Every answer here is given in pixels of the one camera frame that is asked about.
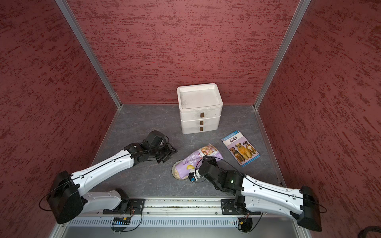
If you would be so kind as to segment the purple oats bag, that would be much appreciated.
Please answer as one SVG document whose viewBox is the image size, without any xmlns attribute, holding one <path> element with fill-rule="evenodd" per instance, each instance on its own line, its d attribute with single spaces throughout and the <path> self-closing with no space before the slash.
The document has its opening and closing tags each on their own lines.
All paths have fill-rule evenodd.
<svg viewBox="0 0 381 238">
<path fill-rule="evenodd" d="M 204 156 L 214 156 L 214 157 L 217 157 L 220 159 L 223 158 L 222 154 L 219 152 L 219 150 L 215 146 L 209 144 L 207 146 L 204 146 L 204 147 L 196 150 L 195 152 L 193 152 L 191 155 L 187 156 L 182 161 L 184 164 L 192 164 L 194 166 L 194 168 L 199 168 L 200 161 L 202 160 L 202 158 Z"/>
</svg>

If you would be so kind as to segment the white patterned breakfast bowl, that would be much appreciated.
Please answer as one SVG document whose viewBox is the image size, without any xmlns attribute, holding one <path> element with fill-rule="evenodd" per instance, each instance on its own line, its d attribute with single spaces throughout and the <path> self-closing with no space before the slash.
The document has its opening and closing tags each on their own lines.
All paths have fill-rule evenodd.
<svg viewBox="0 0 381 238">
<path fill-rule="evenodd" d="M 194 171 L 192 164 L 184 164 L 182 160 L 175 162 L 172 166 L 172 176 L 177 180 L 186 180 L 189 174 Z"/>
</svg>

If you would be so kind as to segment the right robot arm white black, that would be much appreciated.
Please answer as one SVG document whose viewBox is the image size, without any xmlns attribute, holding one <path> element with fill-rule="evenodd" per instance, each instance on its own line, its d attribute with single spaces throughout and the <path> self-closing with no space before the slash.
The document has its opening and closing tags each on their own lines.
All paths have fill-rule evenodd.
<svg viewBox="0 0 381 238">
<path fill-rule="evenodd" d="M 221 159 L 204 156 L 197 164 L 195 175 L 211 182 L 216 190 L 235 197 L 233 206 L 240 213 L 267 212 L 296 220 L 297 224 L 315 232 L 322 231 L 318 197 L 313 189 L 286 188 L 262 182 L 234 167 L 220 168 Z"/>
</svg>

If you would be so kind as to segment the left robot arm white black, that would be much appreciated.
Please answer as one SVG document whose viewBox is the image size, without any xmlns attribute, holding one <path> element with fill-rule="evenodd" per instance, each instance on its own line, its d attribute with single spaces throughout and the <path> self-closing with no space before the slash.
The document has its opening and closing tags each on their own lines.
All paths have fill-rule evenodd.
<svg viewBox="0 0 381 238">
<path fill-rule="evenodd" d="M 92 189 L 108 178 L 142 162 L 168 161 L 177 149 L 169 138 L 152 131 L 141 143 L 131 143 L 110 158 L 89 168 L 56 175 L 46 201 L 58 224 L 68 223 L 82 213 L 103 210 L 106 214 L 134 214 L 134 206 L 121 189 L 93 192 Z"/>
</svg>

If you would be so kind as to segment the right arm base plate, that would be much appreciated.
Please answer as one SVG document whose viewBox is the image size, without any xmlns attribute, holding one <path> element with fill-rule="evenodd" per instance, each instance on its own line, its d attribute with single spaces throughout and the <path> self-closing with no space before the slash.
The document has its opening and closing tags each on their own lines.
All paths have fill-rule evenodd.
<svg viewBox="0 0 381 238">
<path fill-rule="evenodd" d="M 234 207 L 234 199 L 221 199 L 221 212 L 223 215 L 261 215 L 261 212 L 249 212 Z"/>
</svg>

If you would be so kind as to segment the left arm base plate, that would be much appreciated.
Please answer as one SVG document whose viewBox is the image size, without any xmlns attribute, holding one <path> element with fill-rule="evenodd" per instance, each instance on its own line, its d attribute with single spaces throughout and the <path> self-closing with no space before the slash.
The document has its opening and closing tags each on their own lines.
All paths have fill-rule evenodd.
<svg viewBox="0 0 381 238">
<path fill-rule="evenodd" d="M 144 209 L 145 199 L 122 200 L 115 209 L 104 209 L 105 215 L 141 215 Z"/>
</svg>

